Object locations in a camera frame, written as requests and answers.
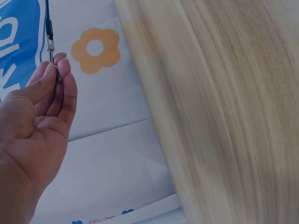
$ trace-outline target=metal clip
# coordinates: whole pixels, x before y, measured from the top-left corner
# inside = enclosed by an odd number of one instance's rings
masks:
[[[55,46],[54,46],[54,40],[50,39],[50,36],[47,35],[47,52],[49,55],[49,62],[54,63],[54,51],[55,51]],[[58,68],[57,70],[57,76],[56,76],[56,84],[59,84],[61,82],[61,76],[59,74]]]

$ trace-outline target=red heart print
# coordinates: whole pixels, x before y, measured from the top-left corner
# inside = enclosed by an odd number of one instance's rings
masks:
[[[99,223],[100,221],[99,220],[91,220],[91,221],[89,221],[89,224],[92,224],[92,223]]]
[[[109,219],[112,219],[112,218],[115,218],[115,216],[106,217],[106,218],[105,218],[105,221],[106,221],[106,220],[109,220]]]

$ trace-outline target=orange flower print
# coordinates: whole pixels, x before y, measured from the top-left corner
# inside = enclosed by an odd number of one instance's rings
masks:
[[[101,41],[103,51],[98,56],[92,56],[87,52],[87,45],[94,40]],[[75,61],[80,63],[82,71],[92,75],[100,71],[102,67],[112,67],[116,65],[121,57],[118,50],[120,37],[112,29],[91,28],[85,31],[80,40],[71,47],[71,55]]]

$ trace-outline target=black strap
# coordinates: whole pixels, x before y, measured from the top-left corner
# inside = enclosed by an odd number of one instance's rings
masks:
[[[46,34],[49,35],[49,39],[53,40],[54,33],[52,27],[52,21],[50,19],[50,8],[49,8],[49,0],[46,1]]]

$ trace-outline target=fingernail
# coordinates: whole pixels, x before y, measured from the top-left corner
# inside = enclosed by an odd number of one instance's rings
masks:
[[[45,73],[43,74],[44,76],[49,76],[49,75],[51,75],[52,73],[53,73],[53,70],[55,69],[55,65],[52,63],[52,62],[50,62],[49,64],[48,64],[48,66],[47,66],[47,68],[46,68],[46,71],[45,71]]]

